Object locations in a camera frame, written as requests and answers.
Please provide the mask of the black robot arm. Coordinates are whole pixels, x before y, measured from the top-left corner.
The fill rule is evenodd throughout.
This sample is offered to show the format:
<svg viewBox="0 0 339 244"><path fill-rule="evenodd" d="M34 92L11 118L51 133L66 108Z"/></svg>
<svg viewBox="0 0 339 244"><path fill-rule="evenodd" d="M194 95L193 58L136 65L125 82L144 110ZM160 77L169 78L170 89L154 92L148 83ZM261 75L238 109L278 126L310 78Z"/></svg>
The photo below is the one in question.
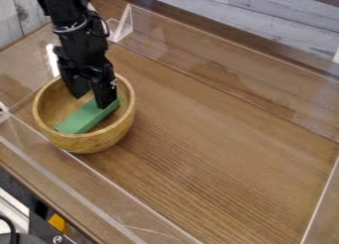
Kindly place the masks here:
<svg viewBox="0 0 339 244"><path fill-rule="evenodd" d="M74 98L91 90L95 106L103 109L117 98L113 66L105 57L107 25L89 0L37 0L51 20L59 45L53 47L65 86Z"/></svg>

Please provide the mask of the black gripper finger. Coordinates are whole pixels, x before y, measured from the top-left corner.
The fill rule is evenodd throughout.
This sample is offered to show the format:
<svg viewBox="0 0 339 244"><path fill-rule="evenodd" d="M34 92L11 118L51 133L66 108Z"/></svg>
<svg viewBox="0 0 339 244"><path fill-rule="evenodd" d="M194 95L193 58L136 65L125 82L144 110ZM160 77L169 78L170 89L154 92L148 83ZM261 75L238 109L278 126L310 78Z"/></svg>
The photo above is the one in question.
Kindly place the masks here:
<svg viewBox="0 0 339 244"><path fill-rule="evenodd" d="M61 78L74 98L81 98L89 91L87 73L83 68L61 67Z"/></svg>
<svg viewBox="0 0 339 244"><path fill-rule="evenodd" d="M93 78L89 81L94 102L99 109L103 109L117 98L115 80L110 78Z"/></svg>

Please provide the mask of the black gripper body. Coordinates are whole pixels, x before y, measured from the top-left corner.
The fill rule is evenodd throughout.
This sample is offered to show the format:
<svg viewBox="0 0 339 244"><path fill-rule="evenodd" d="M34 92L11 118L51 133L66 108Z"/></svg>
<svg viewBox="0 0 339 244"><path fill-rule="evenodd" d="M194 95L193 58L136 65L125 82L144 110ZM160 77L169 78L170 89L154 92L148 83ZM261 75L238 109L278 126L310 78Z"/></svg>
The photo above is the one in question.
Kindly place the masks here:
<svg viewBox="0 0 339 244"><path fill-rule="evenodd" d="M93 78L113 79L111 64L105 57L109 33L102 20L99 18L55 20L53 33L61 43L53 49L59 71L62 66L83 68L87 73L87 84Z"/></svg>

